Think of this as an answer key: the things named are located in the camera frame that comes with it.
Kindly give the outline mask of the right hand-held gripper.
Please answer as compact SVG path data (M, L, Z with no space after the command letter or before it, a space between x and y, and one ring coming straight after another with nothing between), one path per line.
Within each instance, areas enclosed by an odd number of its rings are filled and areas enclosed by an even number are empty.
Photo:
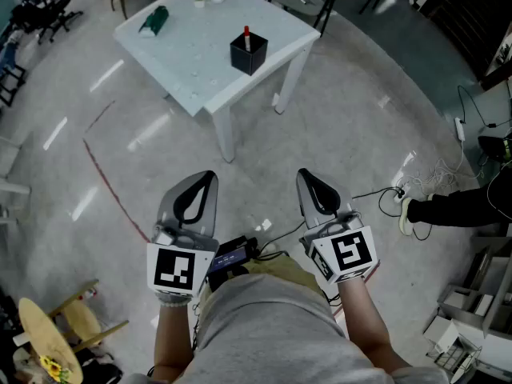
M352 211L348 189L333 176L306 168L298 170L296 187L306 226L313 227L300 243L325 281L333 285L366 278L379 260L371 228ZM321 219L332 220L320 225Z

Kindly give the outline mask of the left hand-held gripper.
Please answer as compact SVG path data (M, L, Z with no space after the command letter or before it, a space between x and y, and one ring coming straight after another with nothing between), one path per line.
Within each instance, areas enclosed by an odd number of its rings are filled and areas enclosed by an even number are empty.
M155 234L146 247L150 289L188 298L199 296L219 248L219 242L210 238L217 200L218 177L213 171L192 174L164 194Z

